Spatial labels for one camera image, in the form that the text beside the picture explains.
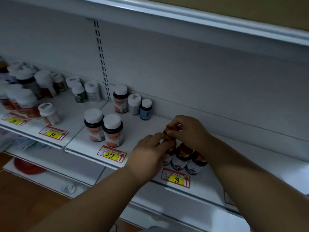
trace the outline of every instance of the right hand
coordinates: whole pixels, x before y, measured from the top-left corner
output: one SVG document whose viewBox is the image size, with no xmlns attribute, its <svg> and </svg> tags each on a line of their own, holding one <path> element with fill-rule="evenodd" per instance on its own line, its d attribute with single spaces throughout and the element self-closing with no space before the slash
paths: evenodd
<svg viewBox="0 0 309 232">
<path fill-rule="evenodd" d="M 212 143 L 212 136 L 202 123 L 189 116 L 176 116 L 169 126 L 179 131 L 168 131 L 167 134 L 182 141 L 187 147 L 203 154 Z"/>
</svg>

